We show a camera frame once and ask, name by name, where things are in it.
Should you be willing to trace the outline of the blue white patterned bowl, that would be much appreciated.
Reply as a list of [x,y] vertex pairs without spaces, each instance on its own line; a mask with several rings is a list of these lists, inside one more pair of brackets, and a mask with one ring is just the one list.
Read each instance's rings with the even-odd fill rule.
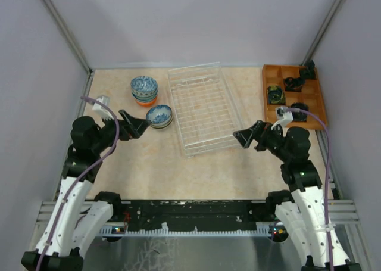
[[147,112],[146,119],[154,126],[166,125],[173,120],[172,109],[168,105],[154,106]]

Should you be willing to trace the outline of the white wire dish rack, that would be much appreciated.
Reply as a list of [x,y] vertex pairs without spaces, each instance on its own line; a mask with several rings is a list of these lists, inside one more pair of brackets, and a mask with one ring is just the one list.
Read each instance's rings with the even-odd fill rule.
[[219,62],[171,69],[168,85],[186,157],[239,146],[243,123]]

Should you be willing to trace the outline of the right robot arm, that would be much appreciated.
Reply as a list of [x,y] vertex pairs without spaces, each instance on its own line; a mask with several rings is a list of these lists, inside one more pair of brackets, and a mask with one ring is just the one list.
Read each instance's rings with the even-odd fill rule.
[[269,151],[281,160],[282,178],[289,189],[268,193],[266,214],[285,227],[298,252],[301,269],[361,270],[349,259],[327,213],[322,182],[309,159],[309,131],[291,127],[284,132],[279,125],[258,120],[233,136],[243,148],[256,141],[256,151]]

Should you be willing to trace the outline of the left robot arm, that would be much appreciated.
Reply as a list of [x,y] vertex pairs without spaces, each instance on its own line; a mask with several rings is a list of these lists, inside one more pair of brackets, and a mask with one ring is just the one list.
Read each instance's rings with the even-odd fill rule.
[[72,124],[60,191],[49,223],[35,250],[26,251],[21,263],[26,270],[82,270],[91,243],[108,220],[120,220],[124,207],[119,194],[100,192],[90,210],[81,209],[106,157],[118,141],[140,138],[151,125],[124,110],[121,118],[104,120],[100,127],[90,116]]

